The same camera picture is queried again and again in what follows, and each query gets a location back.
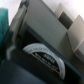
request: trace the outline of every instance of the gray panel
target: gray panel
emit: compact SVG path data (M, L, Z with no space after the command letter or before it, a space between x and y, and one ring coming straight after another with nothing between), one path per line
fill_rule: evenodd
M67 29L41 2L40 0L30 0L25 17L27 25L84 74L84 69L82 69L84 64L72 52L66 35ZM79 73L70 63L66 62L66 64Z

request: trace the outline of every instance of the circular dial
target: circular dial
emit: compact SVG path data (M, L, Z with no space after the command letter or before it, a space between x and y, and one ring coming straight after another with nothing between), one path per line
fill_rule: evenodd
M23 49L28 54L37 58L41 63L45 64L49 69L58 75L61 79L65 77L65 65L64 62L48 49L44 44L33 43Z

